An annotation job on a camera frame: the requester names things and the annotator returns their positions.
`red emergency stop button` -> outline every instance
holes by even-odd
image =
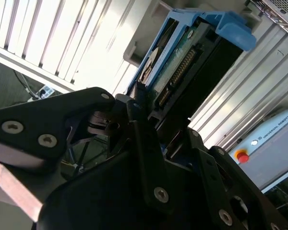
[[[247,162],[250,158],[244,149],[236,151],[235,156],[241,164]]]

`green circuit board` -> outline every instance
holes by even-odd
[[[202,29],[199,30],[197,27],[190,27],[183,37],[178,42],[174,52],[168,58],[163,69],[155,79],[150,91],[147,94],[147,105],[149,108],[152,107],[154,100],[162,92],[164,93],[164,86],[172,81],[173,78],[181,77],[183,74],[183,67],[186,62],[196,55],[196,51],[192,51],[194,45],[198,42],[201,36],[197,34],[203,32]]]

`circuit board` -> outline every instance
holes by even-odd
[[[165,86],[168,83],[170,83],[171,87],[178,86],[188,66],[194,60],[194,57],[197,56],[195,45],[208,27],[209,25],[202,23],[199,27],[190,27],[184,33],[147,94],[147,105],[149,108],[153,106],[156,98],[160,98],[159,105],[166,101],[169,96],[169,90]]]

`universal robots logo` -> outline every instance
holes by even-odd
[[[285,121],[287,121],[287,120],[288,120],[288,116],[286,116],[281,122],[279,122],[279,123],[277,124],[277,126],[275,126],[274,128],[272,128],[272,129],[271,129],[268,133],[266,133],[264,136],[259,137],[258,140],[265,139],[265,138],[267,138],[268,136],[270,136],[272,133],[274,133],[275,130],[278,129],[278,127],[279,127],[280,125],[282,125],[282,124],[283,124]]]

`power strip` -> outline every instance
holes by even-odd
[[[38,96],[40,96],[40,99],[45,99],[45,98],[48,98],[49,96],[51,96],[54,92],[55,92],[55,90],[53,88],[44,85],[36,94]],[[28,100],[28,102],[32,102],[32,101],[33,101],[33,98],[30,98]]]

